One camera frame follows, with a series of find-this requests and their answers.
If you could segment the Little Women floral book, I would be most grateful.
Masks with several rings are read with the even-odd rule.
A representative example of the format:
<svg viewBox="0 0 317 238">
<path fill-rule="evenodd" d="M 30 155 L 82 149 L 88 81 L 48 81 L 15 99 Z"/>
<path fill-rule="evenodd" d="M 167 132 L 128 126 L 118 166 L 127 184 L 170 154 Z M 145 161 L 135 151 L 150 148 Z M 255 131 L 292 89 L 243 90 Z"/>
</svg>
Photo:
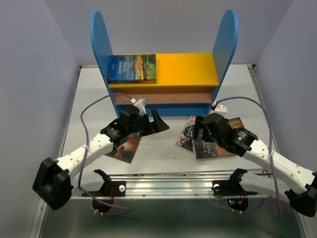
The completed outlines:
<svg viewBox="0 0 317 238">
<path fill-rule="evenodd" d="M 196 116 L 190 116 L 185 124 L 177 142 L 176 146 L 185 149 L 193 153 L 193 140 L 192 140 L 192 130 L 194 128 L 196 121 Z"/>
</svg>

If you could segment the A Tale of Two Cities book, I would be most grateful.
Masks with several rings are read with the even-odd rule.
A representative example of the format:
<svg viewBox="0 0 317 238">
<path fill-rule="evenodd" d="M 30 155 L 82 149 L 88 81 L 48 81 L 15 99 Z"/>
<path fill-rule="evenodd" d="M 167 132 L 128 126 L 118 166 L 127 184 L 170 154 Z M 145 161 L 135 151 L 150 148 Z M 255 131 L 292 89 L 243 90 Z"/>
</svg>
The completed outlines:
<svg viewBox="0 0 317 238">
<path fill-rule="evenodd" d="M 205 142 L 201 139 L 193 140 L 193 148 L 196 159 L 213 159 L 235 155 L 213 142 Z"/>
</svg>

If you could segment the Animal Farm book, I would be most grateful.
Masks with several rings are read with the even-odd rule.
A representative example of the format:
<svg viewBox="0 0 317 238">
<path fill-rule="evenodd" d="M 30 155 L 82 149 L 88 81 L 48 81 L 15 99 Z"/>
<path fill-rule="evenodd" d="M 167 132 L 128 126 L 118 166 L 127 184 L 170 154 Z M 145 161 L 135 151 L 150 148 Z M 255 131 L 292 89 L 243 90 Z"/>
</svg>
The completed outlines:
<svg viewBox="0 0 317 238">
<path fill-rule="evenodd" d="M 108 79 L 157 80 L 155 54 L 112 55 L 108 66 Z"/>
</svg>

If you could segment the Jane Eyre book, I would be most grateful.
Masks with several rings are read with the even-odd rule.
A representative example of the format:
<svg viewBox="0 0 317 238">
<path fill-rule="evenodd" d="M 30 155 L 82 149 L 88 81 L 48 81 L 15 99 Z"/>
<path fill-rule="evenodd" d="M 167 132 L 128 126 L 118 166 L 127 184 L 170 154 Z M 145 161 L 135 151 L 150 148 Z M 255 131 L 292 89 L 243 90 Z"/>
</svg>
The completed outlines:
<svg viewBox="0 0 317 238">
<path fill-rule="evenodd" d="M 109 84 L 151 84 L 157 81 L 155 79 L 108 79 L 107 82 Z"/>
</svg>

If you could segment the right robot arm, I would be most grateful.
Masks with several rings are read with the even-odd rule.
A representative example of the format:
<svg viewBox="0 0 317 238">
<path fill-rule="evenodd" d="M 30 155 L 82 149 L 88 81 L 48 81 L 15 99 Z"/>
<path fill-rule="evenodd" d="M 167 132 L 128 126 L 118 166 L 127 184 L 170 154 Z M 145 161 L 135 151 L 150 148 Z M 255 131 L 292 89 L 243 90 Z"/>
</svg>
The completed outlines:
<svg viewBox="0 0 317 238">
<path fill-rule="evenodd" d="M 193 138 L 201 136 L 227 152 L 261 166 L 271 176 L 256 175 L 236 169 L 228 180 L 213 181 L 215 196 L 266 195 L 288 203 L 295 211 L 314 217 L 317 212 L 317 174 L 281 154 L 270 150 L 254 133 L 232 128 L 229 120 L 218 113 L 197 116 Z"/>
</svg>

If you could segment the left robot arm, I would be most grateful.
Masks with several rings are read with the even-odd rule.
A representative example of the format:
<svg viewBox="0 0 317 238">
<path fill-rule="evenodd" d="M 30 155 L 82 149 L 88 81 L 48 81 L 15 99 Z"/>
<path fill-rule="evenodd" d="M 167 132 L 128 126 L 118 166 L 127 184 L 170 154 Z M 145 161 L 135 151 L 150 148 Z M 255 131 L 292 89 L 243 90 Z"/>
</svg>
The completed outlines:
<svg viewBox="0 0 317 238">
<path fill-rule="evenodd" d="M 146 112 L 133 105 L 124 108 L 118 118 L 113 120 L 92 139 L 75 151 L 57 159 L 44 159 L 37 171 L 32 189 L 57 210 L 73 197 L 72 180 L 81 176 L 83 169 L 99 157 L 106 155 L 124 144 L 131 134 L 148 136 L 169 129 L 156 109 L 152 109 L 153 121 Z"/>
</svg>

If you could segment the blue wooden bookshelf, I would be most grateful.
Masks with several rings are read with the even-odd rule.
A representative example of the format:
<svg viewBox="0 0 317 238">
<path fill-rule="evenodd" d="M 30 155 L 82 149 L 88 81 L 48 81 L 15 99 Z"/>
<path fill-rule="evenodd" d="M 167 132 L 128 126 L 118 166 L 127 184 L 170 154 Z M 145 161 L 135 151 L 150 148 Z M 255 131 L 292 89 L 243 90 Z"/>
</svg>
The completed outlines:
<svg viewBox="0 0 317 238">
<path fill-rule="evenodd" d="M 130 98 L 146 97 L 146 110 L 155 108 L 164 117 L 204 116 L 210 113 L 235 54 L 239 18 L 233 9 L 224 13 L 210 53 L 155 54 L 157 82 L 151 84 L 107 82 L 110 56 L 115 54 L 99 11 L 91 14 L 90 37 L 96 62 L 117 114 L 130 103 Z"/>
</svg>

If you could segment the Three Days to See book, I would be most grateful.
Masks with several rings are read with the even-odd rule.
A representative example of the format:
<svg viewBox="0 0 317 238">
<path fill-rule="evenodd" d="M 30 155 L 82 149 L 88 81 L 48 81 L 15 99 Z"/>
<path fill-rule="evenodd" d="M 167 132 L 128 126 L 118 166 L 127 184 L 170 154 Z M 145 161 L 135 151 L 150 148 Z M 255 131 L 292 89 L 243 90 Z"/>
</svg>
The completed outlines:
<svg viewBox="0 0 317 238">
<path fill-rule="evenodd" d="M 106 156 L 131 164 L 139 146 L 140 140 L 140 134 L 131 134 L 124 144 L 119 146 L 114 151 L 106 154 Z"/>
</svg>

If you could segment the brown Edmund Burke book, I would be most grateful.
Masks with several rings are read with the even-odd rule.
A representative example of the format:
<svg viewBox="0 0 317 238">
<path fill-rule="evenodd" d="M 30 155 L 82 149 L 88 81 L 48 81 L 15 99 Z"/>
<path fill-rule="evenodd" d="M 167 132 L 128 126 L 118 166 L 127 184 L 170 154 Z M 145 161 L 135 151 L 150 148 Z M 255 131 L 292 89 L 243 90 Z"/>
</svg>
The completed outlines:
<svg viewBox="0 0 317 238">
<path fill-rule="evenodd" d="M 229 119 L 228 123 L 230 124 L 232 129 L 244 128 L 244 125 L 240 118 Z"/>
</svg>

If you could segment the aluminium mounting rail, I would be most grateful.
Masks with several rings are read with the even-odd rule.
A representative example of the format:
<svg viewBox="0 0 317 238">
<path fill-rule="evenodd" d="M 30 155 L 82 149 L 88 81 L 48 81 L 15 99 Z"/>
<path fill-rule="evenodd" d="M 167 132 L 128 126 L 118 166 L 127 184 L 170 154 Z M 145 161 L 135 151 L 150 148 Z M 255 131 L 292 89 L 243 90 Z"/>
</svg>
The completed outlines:
<svg viewBox="0 0 317 238">
<path fill-rule="evenodd" d="M 276 198 L 273 178 L 246 173 L 240 181 L 234 181 L 227 175 L 215 177 L 212 175 L 168 175 L 168 176 L 113 176 L 103 179 L 94 175 L 81 182 L 86 190 L 99 190 L 104 182 L 126 181 L 126 193 L 119 199 L 183 199 L 208 198 L 211 194 L 213 180 L 229 180 L 238 182 L 245 191 L 254 191 L 256 196 L 270 196 Z"/>
</svg>

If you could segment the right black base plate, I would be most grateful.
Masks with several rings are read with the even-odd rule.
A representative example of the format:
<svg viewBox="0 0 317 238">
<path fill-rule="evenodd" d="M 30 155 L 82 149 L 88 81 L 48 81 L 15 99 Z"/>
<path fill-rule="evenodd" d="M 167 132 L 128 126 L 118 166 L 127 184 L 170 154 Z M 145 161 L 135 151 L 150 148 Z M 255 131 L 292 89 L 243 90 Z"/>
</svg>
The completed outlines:
<svg viewBox="0 0 317 238">
<path fill-rule="evenodd" d="M 215 198 L 226 198 L 229 208 L 237 212 L 246 212 L 249 206 L 248 196 L 257 195 L 254 191 L 245 191 L 238 182 L 213 180 L 211 194 Z"/>
</svg>

